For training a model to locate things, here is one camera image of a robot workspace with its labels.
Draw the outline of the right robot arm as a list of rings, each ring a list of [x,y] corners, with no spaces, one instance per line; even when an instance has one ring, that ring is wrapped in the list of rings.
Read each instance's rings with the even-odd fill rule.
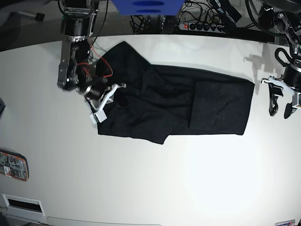
[[[93,113],[111,102],[126,106],[122,94],[126,84],[115,81],[112,61],[100,55],[92,38],[99,11],[98,0],[59,0],[62,13],[61,60],[57,86],[64,91],[76,91],[83,96]]]

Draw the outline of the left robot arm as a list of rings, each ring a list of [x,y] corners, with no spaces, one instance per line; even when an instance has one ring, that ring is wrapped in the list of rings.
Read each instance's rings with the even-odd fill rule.
[[[256,12],[251,0],[245,1],[248,15],[253,24],[262,32],[275,38],[285,39],[289,51],[279,47],[275,50],[275,59],[285,68],[279,77],[270,76],[263,78],[261,83],[269,87],[269,114],[274,116],[278,112],[277,99],[283,96],[286,90],[292,101],[286,104],[284,118],[288,119],[294,112],[301,108],[301,2],[299,0],[263,0],[261,10],[257,17],[264,12],[272,14],[272,22],[276,32],[263,26],[259,19],[255,19]]]

